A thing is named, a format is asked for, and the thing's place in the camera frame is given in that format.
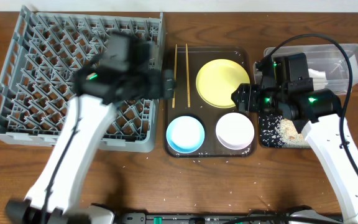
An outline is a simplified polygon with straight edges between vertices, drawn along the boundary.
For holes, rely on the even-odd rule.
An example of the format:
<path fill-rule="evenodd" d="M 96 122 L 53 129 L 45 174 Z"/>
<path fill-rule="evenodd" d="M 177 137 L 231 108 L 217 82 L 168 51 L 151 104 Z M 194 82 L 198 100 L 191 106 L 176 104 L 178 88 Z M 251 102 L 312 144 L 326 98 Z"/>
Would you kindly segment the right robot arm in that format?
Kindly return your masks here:
<path fill-rule="evenodd" d="M 262 79 L 237 87 L 231 95 L 236 108 L 293 121 L 321 163 L 344 223 L 358 223 L 358 148 L 339 97 L 327 88 L 314 89 L 304 53 L 267 56 L 256 67 Z"/>

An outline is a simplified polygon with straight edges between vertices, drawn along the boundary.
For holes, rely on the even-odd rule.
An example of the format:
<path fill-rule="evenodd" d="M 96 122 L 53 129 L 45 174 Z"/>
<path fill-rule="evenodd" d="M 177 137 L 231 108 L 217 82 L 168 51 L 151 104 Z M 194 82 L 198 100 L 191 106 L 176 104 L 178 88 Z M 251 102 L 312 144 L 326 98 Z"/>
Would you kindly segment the white paper napkin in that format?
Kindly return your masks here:
<path fill-rule="evenodd" d="M 313 79 L 313 88 L 314 90 L 321 90 L 326 87 L 328 84 L 328 80 L 326 78 L 326 72 L 320 72 L 317 70 L 313 70 L 311 68 L 308 69 L 310 78 Z"/>

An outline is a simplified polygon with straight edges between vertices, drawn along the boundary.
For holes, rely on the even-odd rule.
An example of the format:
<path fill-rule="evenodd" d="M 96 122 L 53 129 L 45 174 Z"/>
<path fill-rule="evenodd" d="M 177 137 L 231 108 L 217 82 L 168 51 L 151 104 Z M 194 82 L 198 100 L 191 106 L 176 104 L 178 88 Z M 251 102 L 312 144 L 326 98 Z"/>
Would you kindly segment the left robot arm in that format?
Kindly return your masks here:
<path fill-rule="evenodd" d="M 160 69 L 149 67 L 151 50 L 150 41 L 112 32 L 106 51 L 74 73 L 75 96 L 44 170 L 25 199 L 6 204 L 12 223 L 113 223 L 114 212 L 102 205 L 80 208 L 81 191 L 119 104 L 173 96 L 172 73 L 163 79 Z"/>

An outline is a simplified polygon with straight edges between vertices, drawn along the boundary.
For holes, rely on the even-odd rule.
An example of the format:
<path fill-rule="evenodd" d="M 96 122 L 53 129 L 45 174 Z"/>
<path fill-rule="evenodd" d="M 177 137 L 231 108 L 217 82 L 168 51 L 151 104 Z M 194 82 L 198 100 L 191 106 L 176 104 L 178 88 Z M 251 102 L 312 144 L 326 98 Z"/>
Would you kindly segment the pale pink bowl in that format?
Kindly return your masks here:
<path fill-rule="evenodd" d="M 241 113 L 223 115 L 216 123 L 218 141 L 231 150 L 241 150 L 254 140 L 255 131 L 251 120 Z"/>

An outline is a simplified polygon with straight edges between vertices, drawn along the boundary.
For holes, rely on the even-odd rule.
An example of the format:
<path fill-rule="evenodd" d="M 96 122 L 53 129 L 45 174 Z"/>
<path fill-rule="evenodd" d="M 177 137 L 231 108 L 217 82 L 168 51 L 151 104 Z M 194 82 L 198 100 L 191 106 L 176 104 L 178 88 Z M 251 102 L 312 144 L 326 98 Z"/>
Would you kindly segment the yellow round plate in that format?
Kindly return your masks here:
<path fill-rule="evenodd" d="M 248 73 L 241 65 L 228 59 L 216 59 L 204 64 L 196 76 L 199 96 L 216 108 L 235 107 L 231 95 L 243 83 L 250 83 Z"/>

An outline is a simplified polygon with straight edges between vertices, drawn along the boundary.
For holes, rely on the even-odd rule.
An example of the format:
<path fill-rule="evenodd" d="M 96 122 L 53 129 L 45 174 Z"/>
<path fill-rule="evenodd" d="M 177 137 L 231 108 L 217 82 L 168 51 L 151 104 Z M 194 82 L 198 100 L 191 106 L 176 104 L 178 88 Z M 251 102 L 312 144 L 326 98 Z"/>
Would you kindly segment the dark brown serving tray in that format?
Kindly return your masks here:
<path fill-rule="evenodd" d="M 187 107 L 186 94 L 186 57 L 189 57 L 190 69 L 190 99 L 191 106 Z M 184 94 L 175 101 L 172 106 L 171 100 L 164 102 L 164 125 L 165 129 L 175 118 L 180 116 L 191 116 L 203 125 L 205 130 L 204 141 L 199 149 L 191 153 L 176 152 L 164 140 L 164 149 L 172 157 L 177 158 L 202 158 L 202 157 L 249 157 L 256 150 L 256 140 L 243 149 L 231 150 L 224 147 L 216 137 L 216 123 L 219 118 L 227 113 L 236 112 L 236 108 L 216 108 L 204 100 L 196 90 L 196 76 L 201 67 L 215 59 L 228 59 L 241 65 L 245 71 L 250 71 L 249 56 L 241 47 L 179 47 L 171 48 L 164 55 L 163 68 L 174 69 L 177 66 L 177 93 Z"/>

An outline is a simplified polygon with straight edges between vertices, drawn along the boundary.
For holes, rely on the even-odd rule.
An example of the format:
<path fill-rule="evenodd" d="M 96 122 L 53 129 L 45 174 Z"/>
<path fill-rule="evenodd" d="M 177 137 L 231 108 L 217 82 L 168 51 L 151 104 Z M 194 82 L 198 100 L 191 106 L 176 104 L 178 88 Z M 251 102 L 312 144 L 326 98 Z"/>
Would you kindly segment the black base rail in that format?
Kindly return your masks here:
<path fill-rule="evenodd" d="M 113 223 L 113 224 L 252 224 L 252 223 L 342 223 L 340 215 L 324 216 L 316 211 L 302 207 L 298 211 L 290 213 L 274 213 L 262 210 L 252 210 L 246 214 L 222 215 L 215 213 L 208 214 L 181 214 L 181 213 L 123 213 L 115 214 L 112 210 L 93 204 L 87 208 L 90 212 L 92 223 Z"/>

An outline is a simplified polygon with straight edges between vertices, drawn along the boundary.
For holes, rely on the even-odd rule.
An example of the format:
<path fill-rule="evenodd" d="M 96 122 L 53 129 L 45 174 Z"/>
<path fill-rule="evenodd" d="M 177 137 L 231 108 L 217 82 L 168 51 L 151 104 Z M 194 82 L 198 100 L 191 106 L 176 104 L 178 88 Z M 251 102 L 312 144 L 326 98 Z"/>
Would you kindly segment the grey plastic dish rack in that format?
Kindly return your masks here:
<path fill-rule="evenodd" d="M 161 68 L 163 17 L 141 18 L 20 11 L 0 74 L 0 140 L 53 146 L 73 97 L 72 76 L 106 51 L 112 31 L 153 43 L 151 68 Z"/>

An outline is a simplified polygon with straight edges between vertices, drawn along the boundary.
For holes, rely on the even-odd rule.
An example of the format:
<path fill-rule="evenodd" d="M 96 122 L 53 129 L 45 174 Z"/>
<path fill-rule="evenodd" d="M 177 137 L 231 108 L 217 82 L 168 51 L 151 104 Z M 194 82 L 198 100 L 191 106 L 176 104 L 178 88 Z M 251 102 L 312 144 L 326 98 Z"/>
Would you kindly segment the wooden chopstick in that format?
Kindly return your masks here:
<path fill-rule="evenodd" d="M 189 56 L 188 56 L 188 44 L 185 44 L 185 59 L 186 59 L 186 97 L 187 107 L 191 107 L 191 96 L 190 96 L 190 68 L 189 68 Z"/>
<path fill-rule="evenodd" d="M 175 58 L 174 58 L 174 67 L 173 67 L 173 77 L 174 77 L 174 91 L 173 91 L 173 98 L 172 98 L 172 108 L 175 108 L 175 96 L 176 96 L 176 80 L 177 80 L 177 54 L 178 54 L 178 45 L 175 44 Z"/>

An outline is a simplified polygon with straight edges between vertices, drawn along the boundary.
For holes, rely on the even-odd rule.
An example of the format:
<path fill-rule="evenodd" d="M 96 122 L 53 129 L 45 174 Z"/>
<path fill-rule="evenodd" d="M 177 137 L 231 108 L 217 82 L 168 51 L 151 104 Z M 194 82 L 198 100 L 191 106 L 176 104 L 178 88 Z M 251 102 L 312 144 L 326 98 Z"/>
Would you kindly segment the clear plastic waste bin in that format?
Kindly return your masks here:
<path fill-rule="evenodd" d="M 352 67 L 352 84 L 358 84 L 358 44 L 341 44 L 341 47 L 349 57 Z M 337 95 L 345 95 L 349 84 L 349 72 L 347 63 L 342 53 L 333 44 L 323 45 L 296 45 L 280 47 L 273 56 L 287 56 L 304 53 L 307 58 L 308 68 L 320 72 L 326 72 L 330 89 Z"/>

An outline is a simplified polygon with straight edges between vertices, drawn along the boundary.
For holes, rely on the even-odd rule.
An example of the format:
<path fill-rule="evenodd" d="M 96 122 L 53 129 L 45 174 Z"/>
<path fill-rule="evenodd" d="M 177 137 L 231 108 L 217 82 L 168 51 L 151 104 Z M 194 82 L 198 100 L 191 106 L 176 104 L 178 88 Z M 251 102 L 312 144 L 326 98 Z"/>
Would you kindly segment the light blue bowl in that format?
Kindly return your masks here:
<path fill-rule="evenodd" d="M 202 146 L 205 130 L 198 119 L 192 116 L 179 116 L 170 122 L 165 137 L 174 151 L 189 154 Z"/>

